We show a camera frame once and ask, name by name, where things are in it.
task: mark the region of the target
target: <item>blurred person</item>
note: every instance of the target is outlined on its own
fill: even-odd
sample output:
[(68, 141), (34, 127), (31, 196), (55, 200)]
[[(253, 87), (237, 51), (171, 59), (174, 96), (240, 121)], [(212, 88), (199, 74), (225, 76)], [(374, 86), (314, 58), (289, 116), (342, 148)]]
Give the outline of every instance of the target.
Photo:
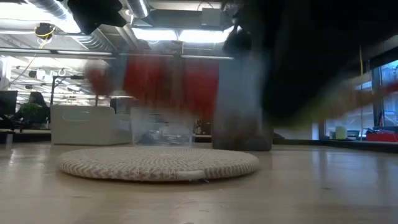
[(29, 100), (19, 108), (18, 112), (11, 118), (20, 128), (41, 129), (50, 118), (50, 109), (45, 103), (44, 97), (39, 92), (32, 92)]
[[(235, 8), (234, 29), (224, 43), (224, 52), (252, 65), (246, 66), (243, 75), (260, 74), (253, 88), (260, 89), (255, 94), (262, 119), (245, 114), (227, 116), (229, 112), (224, 112), (219, 126), (229, 131), (233, 129), (227, 133), (231, 138), (253, 136), (250, 130), (258, 129), (260, 122), (277, 128), (337, 118), (398, 90), (398, 83), (377, 91), (355, 90), (355, 85), (344, 82), (347, 77), (341, 76), (350, 60), (358, 55), (361, 58), (362, 49), (397, 33), (398, 14), (391, 2), (357, 2), (350, 6), (342, 0), (222, 2), (222, 9)], [(381, 12), (394, 18), (386, 19)], [(108, 95), (122, 88), (146, 106), (172, 108), (176, 113), (182, 111), (202, 119), (213, 119), (217, 110), (217, 78), (185, 77), (191, 81), (176, 86), (164, 78), (170, 76), (170, 72), (163, 62), (153, 57), (118, 61), (119, 65), (112, 65), (107, 71), (95, 67), (87, 70), (86, 76), (94, 92)], [(364, 65), (362, 61), (356, 62), (357, 76), (360, 76), (363, 69), (359, 68)], [(206, 85), (210, 87), (199, 90)], [(247, 90), (234, 88), (242, 95), (247, 95)], [(242, 102), (235, 106), (239, 110), (244, 107)]]

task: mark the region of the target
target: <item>ceiling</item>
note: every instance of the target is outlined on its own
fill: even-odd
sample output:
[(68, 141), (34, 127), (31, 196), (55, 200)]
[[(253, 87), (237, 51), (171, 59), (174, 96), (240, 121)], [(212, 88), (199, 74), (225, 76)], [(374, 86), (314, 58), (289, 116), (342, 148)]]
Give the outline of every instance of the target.
[[(53, 17), (32, 6), (0, 3), (0, 48), (13, 49), (38, 49), (42, 43), (34, 34), (35, 27), (40, 22), (54, 23)], [(150, 0), (149, 4), (160, 13), (166, 10), (185, 10), (201, 11), (203, 8), (219, 8), (218, 1), (164, 1)], [(120, 14), (129, 19), (126, 13), (127, 7), (120, 11)], [(112, 46), (115, 51), (128, 49), (129, 42), (126, 37), (121, 35), (116, 27), (101, 25), (97, 31), (103, 39)], [(43, 49), (50, 50), (76, 50), (87, 51), (88, 49), (78, 41), (80, 35), (71, 35), (62, 30), (56, 30), (50, 42), (43, 46)], [(148, 41), (152, 51), (164, 53), (172, 45), (169, 40)], [(222, 42), (199, 43), (187, 42), (184, 44), (184, 52), (189, 55), (215, 55), (223, 56), (221, 48)], [(82, 58), (63, 58), (56, 55), (52, 57), (32, 57), (32, 55), (11, 55), (0, 52), (1, 60), (6, 60), (11, 70), (12, 85), (9, 89), (18, 90), (19, 103), (26, 101), (31, 91), (40, 91), (44, 94), (47, 102), (50, 101), (52, 90), (52, 76), (54, 75), (78, 75), (81, 76), (87, 63), (95, 63), (97, 66), (107, 66), (107, 60), (103, 59), (82, 59)], [(30, 71), (37, 71), (37, 78), (29, 77)], [(95, 95), (90, 91), (90, 87), (84, 80), (71, 80), (70, 78), (60, 78), (62, 82), (54, 90), (55, 104), (74, 104), (74, 105), (93, 105)], [(109, 104), (109, 100), (99, 98), (99, 104)]]

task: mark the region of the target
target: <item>red fabric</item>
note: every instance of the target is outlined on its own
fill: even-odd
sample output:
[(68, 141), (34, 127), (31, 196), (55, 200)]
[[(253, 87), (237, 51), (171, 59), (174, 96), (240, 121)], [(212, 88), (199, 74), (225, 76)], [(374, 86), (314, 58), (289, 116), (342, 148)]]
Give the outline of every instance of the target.
[(96, 95), (108, 96), (112, 93), (112, 80), (108, 80), (103, 70), (91, 68), (88, 69), (85, 75)]
[(132, 57), (127, 63), (124, 91), (143, 104), (161, 106), (168, 97), (163, 85), (165, 66), (162, 57)]
[[(170, 88), (165, 85), (167, 62), (164, 57), (133, 57), (127, 65), (124, 90), (141, 103), (153, 108), (175, 107)], [(185, 102), (202, 119), (211, 119), (218, 89), (218, 62), (215, 60), (184, 60)]]
[(213, 117), (218, 91), (218, 73), (216, 60), (185, 61), (185, 93), (188, 107), (196, 111), (201, 119)]

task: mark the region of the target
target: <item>ventilation duct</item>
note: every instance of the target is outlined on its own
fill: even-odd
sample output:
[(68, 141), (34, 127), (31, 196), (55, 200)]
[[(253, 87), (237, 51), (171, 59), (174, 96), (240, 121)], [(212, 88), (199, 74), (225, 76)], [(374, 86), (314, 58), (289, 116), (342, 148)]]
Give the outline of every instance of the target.
[(150, 6), (147, 0), (125, 0), (125, 2), (135, 18), (143, 19), (150, 13)]
[[(60, 24), (57, 24), (57, 26), (63, 31), (70, 32), (68, 31), (70, 27), (73, 27), (72, 29), (78, 28), (72, 14), (57, 0), (27, 0), (27, 2), (57, 18), (60, 21)], [(99, 30), (95, 30), (87, 36), (73, 38), (88, 50), (111, 51), (114, 49)]]

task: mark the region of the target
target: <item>person sitting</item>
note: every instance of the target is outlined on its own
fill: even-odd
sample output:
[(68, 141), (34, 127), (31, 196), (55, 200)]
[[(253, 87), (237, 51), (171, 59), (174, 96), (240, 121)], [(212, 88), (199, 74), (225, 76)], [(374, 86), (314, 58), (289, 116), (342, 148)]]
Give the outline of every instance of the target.
[(42, 129), (50, 118), (50, 109), (39, 92), (29, 95), (28, 103), (24, 103), (18, 112), (11, 118), (21, 129)]

